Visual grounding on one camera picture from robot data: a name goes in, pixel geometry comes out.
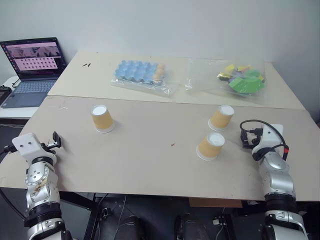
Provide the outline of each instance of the white wall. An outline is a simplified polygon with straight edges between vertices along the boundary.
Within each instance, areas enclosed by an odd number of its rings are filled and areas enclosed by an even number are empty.
[[[319,0],[2,0],[0,41],[57,37],[79,50],[274,62],[319,119]],[[0,52],[0,83],[14,71]]]

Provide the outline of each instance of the table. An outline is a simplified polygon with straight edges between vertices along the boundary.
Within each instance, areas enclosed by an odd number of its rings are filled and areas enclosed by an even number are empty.
[[[17,81],[18,76],[12,76],[3,85],[10,87],[12,91],[14,88],[12,84]],[[2,108],[0,107],[0,119],[29,119],[37,111],[38,107],[15,107],[15,108]]]
[[[61,135],[56,165],[61,191],[263,200],[258,164],[241,148],[239,129],[241,121],[258,118],[284,125],[297,200],[320,201],[320,131],[270,63],[265,65],[268,88],[277,101],[254,103],[207,92],[195,97],[181,89],[165,98],[113,87],[108,74],[124,59],[113,56],[78,53],[21,132],[34,132],[42,142],[53,131]],[[184,79],[184,60],[157,60],[181,64],[177,78]],[[85,63],[91,66],[82,67]],[[94,87],[85,90],[88,79]],[[95,130],[90,110],[96,104],[110,110],[116,121],[112,132]],[[206,162],[195,148],[211,131],[207,122],[220,104],[233,105],[236,114],[222,133],[226,144],[219,158]],[[25,188],[26,168],[18,153],[7,155],[0,165],[0,186]]]

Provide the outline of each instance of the laptop screen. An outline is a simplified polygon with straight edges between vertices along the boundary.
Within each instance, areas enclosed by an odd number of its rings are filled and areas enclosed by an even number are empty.
[[[21,78],[58,77],[67,64],[55,37],[0,42]]]

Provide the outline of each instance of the white cup base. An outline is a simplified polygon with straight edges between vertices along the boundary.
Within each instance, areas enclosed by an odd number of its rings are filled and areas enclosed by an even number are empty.
[[[211,128],[212,130],[214,130],[216,132],[222,132],[223,130],[226,129],[226,128],[218,128],[218,127],[213,126],[211,121],[210,121],[210,118],[208,120],[208,125],[209,125],[209,128]]]
[[[198,155],[199,158],[201,158],[202,160],[205,160],[205,161],[212,161],[212,160],[214,160],[214,159],[217,157],[217,156],[214,156],[214,157],[204,156],[204,155],[199,151],[198,146],[196,146],[195,152],[196,152],[196,154]]]
[[[111,132],[114,128],[115,128],[115,123],[113,122],[112,125],[110,127],[108,127],[108,128],[105,128],[105,129],[96,128],[96,130],[99,133],[106,134],[106,133]]]

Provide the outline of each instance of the laptop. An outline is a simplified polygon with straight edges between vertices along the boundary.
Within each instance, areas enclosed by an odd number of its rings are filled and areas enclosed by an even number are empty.
[[[67,66],[56,37],[1,41],[21,83],[2,108],[38,107]]]

